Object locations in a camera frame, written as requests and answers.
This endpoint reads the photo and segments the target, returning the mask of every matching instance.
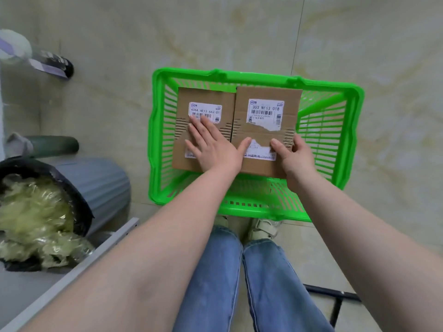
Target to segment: crumpled clear plastic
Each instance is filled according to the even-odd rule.
[[[50,178],[3,178],[7,190],[1,198],[0,258],[25,261],[37,256],[43,268],[61,267],[72,259],[81,262],[94,247],[73,233],[74,214],[64,191]]]

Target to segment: black trash bag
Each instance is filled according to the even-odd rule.
[[[3,184],[3,178],[9,174],[18,174],[21,178],[50,178],[60,189],[65,192],[66,201],[71,206],[74,214],[73,233],[86,236],[94,218],[91,208],[80,192],[69,182],[55,167],[28,157],[12,157],[0,162],[0,195],[7,190]],[[8,271],[39,271],[42,269],[40,260],[36,256],[31,256],[27,260],[4,261]]]

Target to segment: corrugated cardboard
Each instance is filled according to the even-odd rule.
[[[175,169],[202,172],[197,159],[185,157],[185,139],[191,140],[196,144],[194,138],[188,131],[188,123],[190,122],[188,113],[191,102],[221,105],[222,113],[220,123],[215,123],[215,126],[223,136],[230,141],[232,120],[234,116],[235,93],[179,87],[177,120],[175,123],[174,147],[172,151],[172,167]]]
[[[271,139],[277,139],[285,144],[286,147],[291,148],[301,95],[302,90],[295,89],[237,87],[232,144],[238,147],[244,138],[251,137],[260,146],[269,147]],[[271,131],[262,126],[247,122],[248,105],[249,103],[252,104],[251,100],[254,99],[284,101],[283,114],[279,120],[281,122],[280,130]],[[241,172],[274,178],[286,178],[281,161],[280,156],[276,156],[275,161],[245,157],[241,166]]]

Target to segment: person's right arm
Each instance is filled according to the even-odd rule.
[[[443,260],[323,178],[304,140],[278,140],[297,193],[335,261],[383,331],[443,331]]]

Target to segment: pant leg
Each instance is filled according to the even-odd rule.
[[[257,332],[310,332],[334,329],[272,240],[250,242],[243,252],[249,307]]]
[[[214,226],[195,268],[173,332],[228,332],[237,298],[243,246],[226,227]]]

